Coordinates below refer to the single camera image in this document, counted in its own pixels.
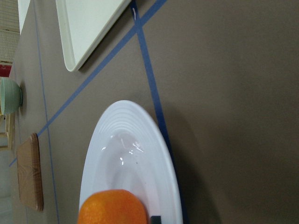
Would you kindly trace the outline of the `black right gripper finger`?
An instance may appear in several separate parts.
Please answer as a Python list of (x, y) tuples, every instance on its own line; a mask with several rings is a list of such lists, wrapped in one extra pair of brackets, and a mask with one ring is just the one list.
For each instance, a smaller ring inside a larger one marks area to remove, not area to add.
[(150, 217), (150, 224), (161, 224), (161, 216), (151, 216)]

